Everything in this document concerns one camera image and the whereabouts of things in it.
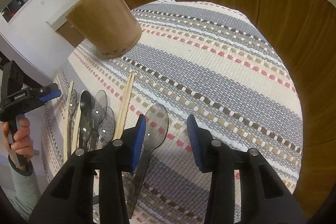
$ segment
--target kraft paper container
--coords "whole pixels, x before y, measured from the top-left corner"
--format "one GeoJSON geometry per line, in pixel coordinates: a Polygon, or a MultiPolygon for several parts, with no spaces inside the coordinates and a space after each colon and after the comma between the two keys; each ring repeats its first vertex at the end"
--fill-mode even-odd
{"type": "Polygon", "coordinates": [[[142,34],[124,0],[80,0],[67,20],[106,58],[128,52],[142,34]]]}

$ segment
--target table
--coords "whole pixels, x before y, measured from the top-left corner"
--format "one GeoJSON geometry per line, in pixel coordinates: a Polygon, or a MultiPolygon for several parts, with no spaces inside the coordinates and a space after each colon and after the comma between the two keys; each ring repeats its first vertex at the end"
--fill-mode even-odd
{"type": "MultiPolygon", "coordinates": [[[[300,101],[283,62],[247,17],[213,3],[174,0],[146,4],[133,14],[142,37],[132,50],[103,60],[84,40],[57,74],[62,96],[44,112],[48,180],[63,165],[61,129],[70,81],[78,94],[105,90],[117,117],[127,76],[135,72],[125,128],[155,103],[166,107],[170,126],[152,155],[131,223],[203,222],[211,174],[195,166],[185,124],[189,114],[231,148],[260,150],[292,193],[303,145],[300,101]]],[[[239,221],[238,171],[235,185],[239,221]]],[[[98,206],[94,209],[98,222],[98,206]]]]}

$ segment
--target sleeve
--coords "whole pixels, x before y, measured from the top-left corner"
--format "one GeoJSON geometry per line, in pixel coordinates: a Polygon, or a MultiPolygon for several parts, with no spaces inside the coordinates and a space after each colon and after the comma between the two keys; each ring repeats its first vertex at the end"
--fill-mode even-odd
{"type": "Polygon", "coordinates": [[[16,196],[9,199],[16,211],[28,221],[31,212],[41,197],[41,192],[37,184],[36,174],[31,161],[26,165],[26,171],[16,168],[11,158],[8,156],[11,166],[16,196]]]}

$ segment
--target finger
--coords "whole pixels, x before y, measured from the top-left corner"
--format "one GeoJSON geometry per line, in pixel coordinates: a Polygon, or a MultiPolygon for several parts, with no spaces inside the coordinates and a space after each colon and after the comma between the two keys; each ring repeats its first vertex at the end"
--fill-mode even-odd
{"type": "Polygon", "coordinates": [[[23,155],[29,159],[31,159],[34,155],[34,150],[31,146],[26,146],[26,147],[23,147],[23,148],[20,148],[18,150],[15,151],[16,154],[19,154],[19,155],[23,155]]]}
{"type": "Polygon", "coordinates": [[[29,122],[29,120],[27,118],[19,119],[19,124],[22,127],[30,127],[30,122],[29,122]]]}
{"type": "Polygon", "coordinates": [[[14,141],[19,141],[26,136],[29,136],[30,128],[29,127],[21,127],[18,131],[14,134],[14,141]]]}
{"type": "Polygon", "coordinates": [[[13,143],[11,145],[11,148],[16,151],[16,150],[19,150],[19,149],[24,148],[26,146],[33,147],[33,142],[31,140],[31,138],[29,138],[28,136],[26,136],[23,139],[21,139],[19,141],[16,141],[15,143],[13,143]]]}
{"type": "Polygon", "coordinates": [[[4,140],[8,140],[8,131],[9,131],[9,124],[8,122],[3,122],[2,125],[2,138],[4,140]]]}

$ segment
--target human hand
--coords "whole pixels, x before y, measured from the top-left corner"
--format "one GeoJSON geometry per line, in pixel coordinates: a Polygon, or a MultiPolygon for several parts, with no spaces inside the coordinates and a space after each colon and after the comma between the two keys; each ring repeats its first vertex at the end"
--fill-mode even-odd
{"type": "Polygon", "coordinates": [[[14,134],[14,143],[9,146],[8,133],[9,124],[8,122],[2,123],[2,138],[4,140],[5,147],[9,153],[9,157],[13,160],[13,153],[23,155],[27,161],[30,161],[34,154],[33,141],[30,138],[30,122],[27,118],[22,118],[19,120],[19,124],[22,126],[14,134]]]}

